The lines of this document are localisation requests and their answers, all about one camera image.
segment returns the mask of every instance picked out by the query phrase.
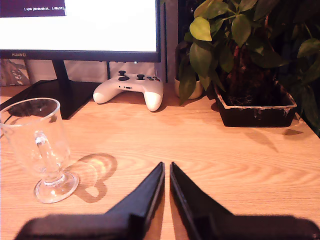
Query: monitor base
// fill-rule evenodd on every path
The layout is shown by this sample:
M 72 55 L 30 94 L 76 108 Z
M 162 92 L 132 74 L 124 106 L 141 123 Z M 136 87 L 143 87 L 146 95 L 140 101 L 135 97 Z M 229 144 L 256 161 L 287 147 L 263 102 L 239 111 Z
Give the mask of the monitor base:
M 71 80 L 40 80 L 0 105 L 0 110 L 7 106 L 33 98 L 52 98 L 60 102 L 61 117 L 70 119 L 92 97 L 101 82 Z

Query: clear glass cup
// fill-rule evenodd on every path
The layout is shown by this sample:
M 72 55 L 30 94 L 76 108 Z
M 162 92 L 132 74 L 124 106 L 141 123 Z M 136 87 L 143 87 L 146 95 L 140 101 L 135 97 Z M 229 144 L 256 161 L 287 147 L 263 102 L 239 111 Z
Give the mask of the clear glass cup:
M 41 180 L 34 195 L 42 203 L 56 203 L 69 197 L 79 184 L 60 114 L 60 103 L 52 98 L 33 98 L 0 111 L 0 127 L 16 159 Z

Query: controller d-pad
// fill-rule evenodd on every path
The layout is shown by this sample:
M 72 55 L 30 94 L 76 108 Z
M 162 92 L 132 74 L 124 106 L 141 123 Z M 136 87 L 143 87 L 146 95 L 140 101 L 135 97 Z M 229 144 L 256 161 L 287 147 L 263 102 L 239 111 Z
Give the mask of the controller d-pad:
M 119 77 L 119 81 L 127 81 L 127 80 L 129 80 L 130 79 L 130 77 L 128 77 L 128 76 L 121 76 L 121 77 Z

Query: wood grain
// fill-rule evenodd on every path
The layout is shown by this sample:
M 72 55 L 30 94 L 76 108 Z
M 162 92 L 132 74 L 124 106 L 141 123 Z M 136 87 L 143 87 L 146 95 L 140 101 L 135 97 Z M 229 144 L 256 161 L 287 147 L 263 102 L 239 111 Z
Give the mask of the wood grain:
M 2 87 L 1 102 L 22 89 Z M 105 104 L 90 101 L 63 123 L 71 158 L 78 160 L 70 168 L 81 182 L 58 203 L 37 202 L 38 179 L 20 168 L 1 139 L 1 239 L 13 239 L 34 217 L 104 213 L 160 161 L 166 170 L 162 229 L 147 239 L 187 239 L 170 195 L 172 161 L 234 214 L 289 214 L 320 226 L 320 139 L 302 120 L 284 128 L 224 127 L 214 100 L 179 106 L 174 86 L 166 84 L 157 112 L 148 111 L 141 93 L 125 92 Z

